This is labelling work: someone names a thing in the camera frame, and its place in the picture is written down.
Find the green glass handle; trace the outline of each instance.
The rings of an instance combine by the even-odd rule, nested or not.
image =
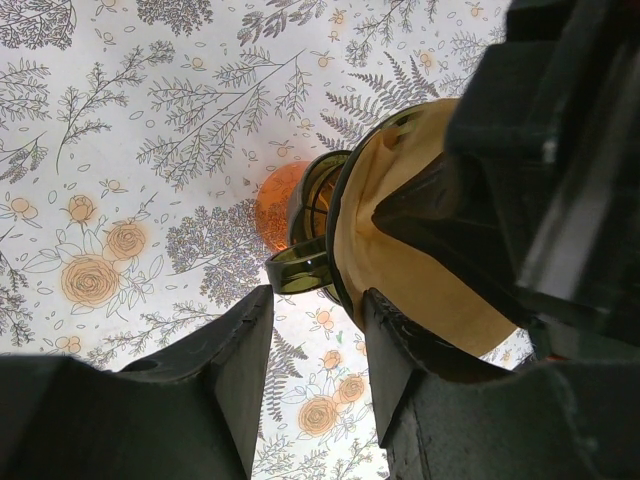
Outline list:
[[[324,235],[276,253],[265,262],[274,293],[305,293],[333,283]]]

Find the orange translucent disc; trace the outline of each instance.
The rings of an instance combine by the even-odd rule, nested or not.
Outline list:
[[[256,202],[256,229],[272,252],[287,245],[287,204],[310,162],[280,167],[262,184]]]

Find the floral tablecloth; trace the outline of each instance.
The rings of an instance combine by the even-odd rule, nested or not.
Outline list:
[[[506,7],[0,0],[0,350],[119,369],[215,321],[266,281],[269,173],[460,95]],[[385,477],[362,334],[316,293],[275,315],[254,478]]]

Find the table surface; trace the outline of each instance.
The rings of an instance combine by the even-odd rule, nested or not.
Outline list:
[[[507,4],[0,2],[0,351],[119,369],[215,321],[266,282],[269,173],[462,94]],[[253,477],[384,478],[362,334],[317,293],[275,315]]]

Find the tablecloth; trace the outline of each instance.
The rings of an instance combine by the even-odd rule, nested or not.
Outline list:
[[[215,321],[266,282],[270,172],[462,94],[506,7],[0,0],[0,350],[116,370]],[[275,304],[253,477],[384,478],[362,333],[320,294]]]

